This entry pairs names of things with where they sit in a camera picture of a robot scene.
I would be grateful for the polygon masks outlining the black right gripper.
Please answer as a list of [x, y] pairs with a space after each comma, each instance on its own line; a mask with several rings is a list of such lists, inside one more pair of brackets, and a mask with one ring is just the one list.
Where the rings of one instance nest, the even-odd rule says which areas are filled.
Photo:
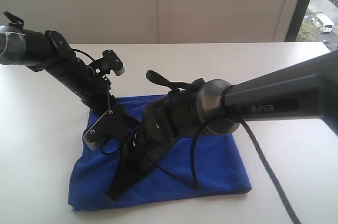
[[144, 125], [138, 126], [125, 144], [112, 180], [105, 192], [118, 200], [125, 192], [155, 171], [165, 154], [174, 146], [170, 136], [152, 136]]

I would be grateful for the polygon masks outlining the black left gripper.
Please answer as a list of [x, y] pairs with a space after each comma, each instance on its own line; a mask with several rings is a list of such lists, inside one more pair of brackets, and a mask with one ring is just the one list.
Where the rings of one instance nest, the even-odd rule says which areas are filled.
[[114, 96], [108, 93], [107, 80], [94, 77], [83, 62], [62, 60], [61, 83], [77, 95], [83, 104], [98, 114], [103, 114], [116, 104]]

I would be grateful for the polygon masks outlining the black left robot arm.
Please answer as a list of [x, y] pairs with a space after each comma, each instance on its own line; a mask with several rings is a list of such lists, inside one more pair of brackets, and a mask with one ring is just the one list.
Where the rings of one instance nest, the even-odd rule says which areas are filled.
[[1, 64], [26, 66], [34, 72], [46, 71], [75, 94], [84, 105], [103, 114], [116, 104], [109, 94], [110, 81], [94, 73], [76, 56], [57, 31], [44, 33], [1, 26]]

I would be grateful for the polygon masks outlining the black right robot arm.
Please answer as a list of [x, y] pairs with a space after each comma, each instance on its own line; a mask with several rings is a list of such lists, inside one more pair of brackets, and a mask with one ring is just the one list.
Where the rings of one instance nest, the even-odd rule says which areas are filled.
[[171, 82], [149, 70], [146, 78], [168, 87], [146, 104], [130, 133], [106, 191], [116, 201], [158, 168], [181, 138], [226, 135], [255, 120], [319, 118], [337, 131], [337, 52], [232, 85], [222, 79]]

